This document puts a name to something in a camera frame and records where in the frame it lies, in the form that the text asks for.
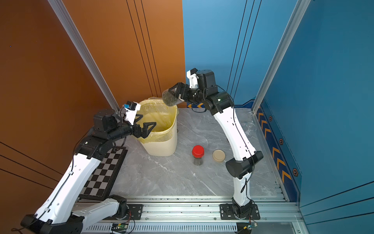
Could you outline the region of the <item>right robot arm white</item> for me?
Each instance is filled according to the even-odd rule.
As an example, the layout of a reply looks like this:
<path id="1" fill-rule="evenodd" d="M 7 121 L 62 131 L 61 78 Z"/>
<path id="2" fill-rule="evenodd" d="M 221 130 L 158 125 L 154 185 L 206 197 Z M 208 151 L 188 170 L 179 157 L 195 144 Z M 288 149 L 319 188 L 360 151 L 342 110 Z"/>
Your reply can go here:
<path id="1" fill-rule="evenodd" d="M 226 162 L 226 168 L 234 182 L 234 215 L 238 219 L 260 220 L 258 206 L 250 197 L 249 182 L 255 165 L 264 157 L 263 153 L 255 149 L 245 135 L 237 118 L 233 98 L 216 84 L 213 71 L 194 68 L 187 72 L 187 77 L 188 84 L 178 82 L 163 92 L 164 104 L 203 104 L 216 119 L 233 152 L 233 158 Z"/>

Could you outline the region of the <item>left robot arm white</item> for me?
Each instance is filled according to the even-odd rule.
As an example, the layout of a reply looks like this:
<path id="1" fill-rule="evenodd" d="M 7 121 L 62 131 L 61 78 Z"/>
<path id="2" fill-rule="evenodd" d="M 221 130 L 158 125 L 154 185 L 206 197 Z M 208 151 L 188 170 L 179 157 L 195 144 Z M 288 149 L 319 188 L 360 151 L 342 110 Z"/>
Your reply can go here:
<path id="1" fill-rule="evenodd" d="M 116 141 L 127 136 L 147 138 L 156 126 L 155 122 L 137 124 L 142 116 L 136 112 L 129 110 L 130 117 L 125 119 L 112 109 L 94 115 L 93 127 L 75 148 L 60 182 L 34 214 L 27 214 L 22 219 L 22 228 L 35 234 L 80 234 L 108 217 L 128 217 L 127 200 L 116 195 L 80 211 L 72 209 L 89 177 L 114 148 Z"/>

